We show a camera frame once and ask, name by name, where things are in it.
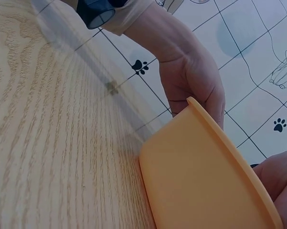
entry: hand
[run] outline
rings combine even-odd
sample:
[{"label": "hand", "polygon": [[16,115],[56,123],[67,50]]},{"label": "hand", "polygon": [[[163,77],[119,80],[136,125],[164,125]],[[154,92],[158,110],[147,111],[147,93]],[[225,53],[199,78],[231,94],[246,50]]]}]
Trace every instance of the hand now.
[{"label": "hand", "polygon": [[192,96],[223,129],[224,88],[217,65],[206,49],[160,62],[159,71],[173,116],[188,105],[186,99]]},{"label": "hand", "polygon": [[152,3],[124,33],[153,53],[173,115],[194,97],[223,129],[224,89],[218,68],[183,23]]},{"label": "hand", "polygon": [[272,156],[254,168],[287,229],[287,151]]}]

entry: sleeve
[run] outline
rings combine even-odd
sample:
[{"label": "sleeve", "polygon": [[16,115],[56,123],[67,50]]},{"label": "sleeve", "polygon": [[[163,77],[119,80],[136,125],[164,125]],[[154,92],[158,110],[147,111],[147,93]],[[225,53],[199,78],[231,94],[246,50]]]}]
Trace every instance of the sleeve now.
[{"label": "sleeve", "polygon": [[148,8],[153,0],[128,0],[121,8],[116,8],[116,13],[109,22],[102,27],[118,36],[121,36],[131,24]]}]

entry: black paw print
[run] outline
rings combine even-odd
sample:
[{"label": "black paw print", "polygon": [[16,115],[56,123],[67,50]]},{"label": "black paw print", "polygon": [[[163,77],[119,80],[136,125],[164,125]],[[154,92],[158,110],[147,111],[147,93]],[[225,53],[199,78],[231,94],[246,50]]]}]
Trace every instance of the black paw print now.
[{"label": "black paw print", "polygon": [[287,124],[285,124],[285,119],[277,119],[277,122],[274,121],[275,127],[274,127],[274,131],[279,131],[280,133],[283,131],[283,128],[287,126]]},{"label": "black paw print", "polygon": [[142,62],[140,60],[136,60],[135,64],[132,66],[132,69],[134,69],[136,71],[136,74],[139,75],[139,73],[141,73],[142,75],[145,74],[144,70],[148,70],[149,67],[148,66],[143,66]]}]

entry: wood grain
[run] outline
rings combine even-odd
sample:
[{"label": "wood grain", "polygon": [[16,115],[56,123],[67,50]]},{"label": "wood grain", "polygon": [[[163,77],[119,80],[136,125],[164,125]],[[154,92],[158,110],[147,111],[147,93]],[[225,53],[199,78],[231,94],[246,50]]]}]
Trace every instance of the wood grain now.
[{"label": "wood grain", "polygon": [[152,112],[107,90],[121,71],[55,1],[0,0],[0,229],[155,228],[135,133]]}]

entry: cartoon drawing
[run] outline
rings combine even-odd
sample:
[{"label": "cartoon drawing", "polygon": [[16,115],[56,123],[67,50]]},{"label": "cartoon drawing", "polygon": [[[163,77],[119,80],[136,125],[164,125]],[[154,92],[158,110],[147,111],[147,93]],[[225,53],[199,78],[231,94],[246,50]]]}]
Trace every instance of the cartoon drawing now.
[{"label": "cartoon drawing", "polygon": [[287,51],[286,60],[276,68],[271,75],[270,83],[279,86],[281,89],[287,88]]}]

